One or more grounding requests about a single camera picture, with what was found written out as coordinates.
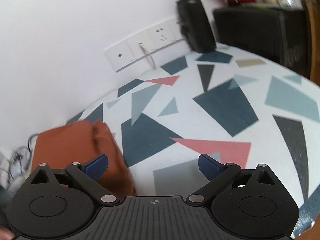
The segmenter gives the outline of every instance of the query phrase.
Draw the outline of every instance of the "wall socket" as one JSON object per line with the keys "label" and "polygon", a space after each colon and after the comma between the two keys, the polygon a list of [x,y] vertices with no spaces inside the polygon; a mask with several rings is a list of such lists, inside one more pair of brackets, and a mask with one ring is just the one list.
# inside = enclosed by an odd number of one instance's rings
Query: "wall socket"
{"label": "wall socket", "polygon": [[149,36],[157,49],[165,47],[173,42],[175,38],[168,22],[163,22],[148,29]]}
{"label": "wall socket", "polygon": [[135,59],[142,58],[146,54],[146,52],[141,48],[140,44],[143,45],[148,53],[152,53],[156,50],[156,46],[153,44],[147,30],[127,38],[126,42]]}
{"label": "wall socket", "polygon": [[114,70],[119,70],[135,61],[127,43],[121,41],[104,51]]}
{"label": "wall socket", "polygon": [[114,70],[118,71],[147,54],[180,41],[182,38],[179,20],[177,17],[172,17],[106,49],[105,55]]}
{"label": "wall socket", "polygon": [[178,17],[171,18],[167,21],[169,23],[170,29],[176,41],[183,39],[180,33],[180,20]]}

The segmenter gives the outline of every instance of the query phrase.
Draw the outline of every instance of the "orange towel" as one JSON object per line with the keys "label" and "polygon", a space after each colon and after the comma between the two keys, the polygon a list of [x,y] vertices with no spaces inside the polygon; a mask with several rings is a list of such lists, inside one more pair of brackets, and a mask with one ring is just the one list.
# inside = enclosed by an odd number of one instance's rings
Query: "orange towel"
{"label": "orange towel", "polygon": [[40,163],[61,169],[72,162],[85,163],[105,153],[108,170],[97,181],[119,198],[135,195],[135,188],[123,156],[105,123],[93,125],[87,120],[51,129],[39,134],[32,161],[32,170]]}

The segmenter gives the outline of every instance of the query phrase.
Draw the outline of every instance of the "light blue triangle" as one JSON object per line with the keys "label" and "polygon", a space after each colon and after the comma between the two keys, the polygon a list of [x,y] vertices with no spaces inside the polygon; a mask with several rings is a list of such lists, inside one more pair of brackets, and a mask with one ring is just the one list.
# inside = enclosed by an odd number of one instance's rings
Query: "light blue triangle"
{"label": "light blue triangle", "polygon": [[217,49],[230,49],[230,47],[227,45],[220,45],[220,46],[217,46]]}
{"label": "light blue triangle", "polygon": [[209,154],[209,156],[213,159],[215,159],[217,162],[221,163],[221,156],[220,153],[216,152],[216,153],[211,153]]}
{"label": "light blue triangle", "polygon": [[284,76],[284,78],[289,79],[301,85],[302,77],[300,75],[293,74],[293,75]]}
{"label": "light blue triangle", "polygon": [[234,79],[232,79],[231,83],[230,83],[230,86],[229,86],[229,89],[234,89],[234,88],[237,88],[237,87],[239,87],[239,85],[237,84],[237,82]]}
{"label": "light blue triangle", "polygon": [[319,122],[317,102],[313,98],[274,76],[272,76],[271,79],[265,104]]}
{"label": "light blue triangle", "polygon": [[177,108],[176,98],[173,98],[158,116],[176,114],[177,112],[178,112],[178,108]]}
{"label": "light blue triangle", "polygon": [[236,80],[236,82],[238,83],[239,86],[257,81],[256,78],[251,78],[251,77],[246,77],[246,76],[241,76],[241,75],[236,75],[236,74],[233,78]]}
{"label": "light blue triangle", "polygon": [[109,102],[107,103],[107,108],[110,109],[111,107],[113,107],[116,103],[118,103],[121,99],[117,99],[115,101]]}
{"label": "light blue triangle", "polygon": [[154,84],[142,90],[132,93],[131,103],[131,125],[138,119],[142,111],[149,104],[150,100],[157,93],[161,84]]}

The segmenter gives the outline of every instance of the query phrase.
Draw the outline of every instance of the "crosshair marking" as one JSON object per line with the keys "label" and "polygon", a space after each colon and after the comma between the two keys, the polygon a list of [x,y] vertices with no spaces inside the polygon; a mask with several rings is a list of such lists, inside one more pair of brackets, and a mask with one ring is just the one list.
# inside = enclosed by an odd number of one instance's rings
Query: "crosshair marking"
{"label": "crosshair marking", "polygon": [[151,202],[153,205],[155,205],[155,204],[158,204],[158,203],[161,202],[161,201],[154,199],[154,200],[151,200],[150,202]]}

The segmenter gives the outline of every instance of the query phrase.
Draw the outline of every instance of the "tabletop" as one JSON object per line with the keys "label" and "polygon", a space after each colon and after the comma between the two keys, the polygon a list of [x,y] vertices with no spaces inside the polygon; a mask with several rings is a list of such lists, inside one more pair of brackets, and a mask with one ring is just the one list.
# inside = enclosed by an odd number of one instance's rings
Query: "tabletop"
{"label": "tabletop", "polygon": [[298,207],[299,235],[320,213],[320,88],[270,60],[218,44],[145,73],[69,120],[107,123],[138,195],[182,195],[208,183],[206,153],[266,163]]}

